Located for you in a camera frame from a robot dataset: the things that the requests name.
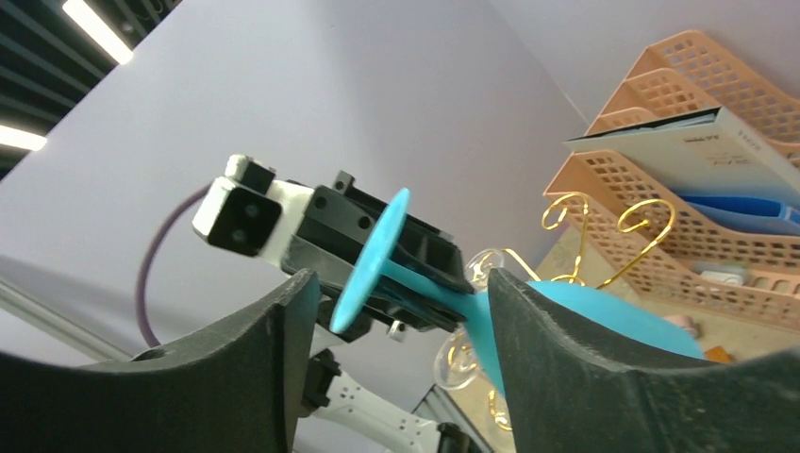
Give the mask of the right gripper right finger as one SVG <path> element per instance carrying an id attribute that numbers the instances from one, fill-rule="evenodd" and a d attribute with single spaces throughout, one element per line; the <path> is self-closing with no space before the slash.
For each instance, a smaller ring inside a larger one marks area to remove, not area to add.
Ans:
<path id="1" fill-rule="evenodd" d="M 721 364 L 639 344 L 495 269 L 522 311 L 496 340 L 520 452 L 795 452 L 799 351 Z"/>

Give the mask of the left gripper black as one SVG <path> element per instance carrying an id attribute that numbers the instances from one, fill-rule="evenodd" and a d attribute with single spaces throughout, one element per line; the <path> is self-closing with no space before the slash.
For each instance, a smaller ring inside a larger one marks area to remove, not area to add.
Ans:
<path id="1" fill-rule="evenodd" d="M 376 287 L 341 334 L 347 341 L 363 335 L 372 321 L 388 327 L 399 321 L 422 332 L 454 331 L 457 314 L 417 293 L 426 284 L 454 294 L 474 291 L 461 269 L 458 246 L 439 229 L 408 214 L 409 189 L 385 202 L 354 183 L 350 174 L 340 171 L 331 186 L 314 189 L 282 257 L 281 270 L 293 275 L 308 268 L 318 274 L 323 295 L 331 299 L 319 316 L 323 327 L 330 326 L 333 304 L 353 269 L 355 282 L 350 287 L 362 291 Z"/>

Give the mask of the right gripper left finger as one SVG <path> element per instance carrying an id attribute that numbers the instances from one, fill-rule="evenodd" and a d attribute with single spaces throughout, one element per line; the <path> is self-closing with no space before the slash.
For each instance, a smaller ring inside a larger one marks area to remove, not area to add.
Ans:
<path id="1" fill-rule="evenodd" d="M 5 452 L 288 452 L 301 411 L 317 275 L 132 361 L 1 357 Z"/>

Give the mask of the blue plastic goblet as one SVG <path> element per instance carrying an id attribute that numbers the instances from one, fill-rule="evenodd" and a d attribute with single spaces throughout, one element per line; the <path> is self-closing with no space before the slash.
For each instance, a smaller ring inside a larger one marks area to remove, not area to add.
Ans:
<path id="1" fill-rule="evenodd" d="M 520 321 L 522 311 L 503 309 L 499 289 L 478 294 L 456 293 L 392 261 L 407 220 L 409 198 L 408 189 L 399 190 L 380 214 L 336 302 L 330 329 L 341 333 L 350 327 L 373 295 L 379 279 L 387 277 L 464 316 L 464 326 L 480 365 L 497 390 L 503 392 L 508 374 L 501 370 L 496 340 L 499 334 L 511 332 L 511 322 Z M 522 288 L 636 343 L 677 356 L 704 358 L 700 346 L 686 330 L 614 295 L 560 281 L 524 282 Z"/>

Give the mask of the tall clear flute glass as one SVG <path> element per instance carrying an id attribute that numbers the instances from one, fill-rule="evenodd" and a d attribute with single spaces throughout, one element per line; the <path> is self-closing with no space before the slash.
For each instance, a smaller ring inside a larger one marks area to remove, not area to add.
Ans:
<path id="1" fill-rule="evenodd" d="M 456 391 L 483 376 L 466 330 L 460 328 L 451 333 L 433 362 L 433 377 L 437 385 L 446 391 Z"/>

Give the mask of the clear wine glass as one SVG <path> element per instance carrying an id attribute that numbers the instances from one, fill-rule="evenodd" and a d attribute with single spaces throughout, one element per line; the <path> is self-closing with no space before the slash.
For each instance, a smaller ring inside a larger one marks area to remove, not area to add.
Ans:
<path id="1" fill-rule="evenodd" d="M 505 252 L 502 249 L 488 248 L 474 255 L 464 267 L 465 279 L 477 292 L 485 291 L 491 269 L 505 266 Z"/>

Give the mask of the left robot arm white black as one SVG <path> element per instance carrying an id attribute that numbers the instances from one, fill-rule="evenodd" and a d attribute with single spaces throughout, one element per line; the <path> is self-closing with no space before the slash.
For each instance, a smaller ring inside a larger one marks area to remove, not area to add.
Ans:
<path id="1" fill-rule="evenodd" d="M 358 385 L 335 360 L 332 346 L 354 342 L 370 330 L 373 321 L 453 332 L 463 319 L 444 305 L 381 277 L 372 295 L 354 312 L 349 327 L 332 330 L 338 299 L 386 203 L 355 188 L 346 172 L 339 172 L 331 186 L 315 189 L 280 181 L 273 193 L 281 197 L 292 228 L 277 265 L 289 275 L 303 268 L 316 271 L 321 292 L 331 301 L 320 309 L 310 349 L 303 396 L 309 413 L 351 428 L 389 452 L 487 451 L 480 435 L 451 421 L 427 420 L 398 408 Z"/>

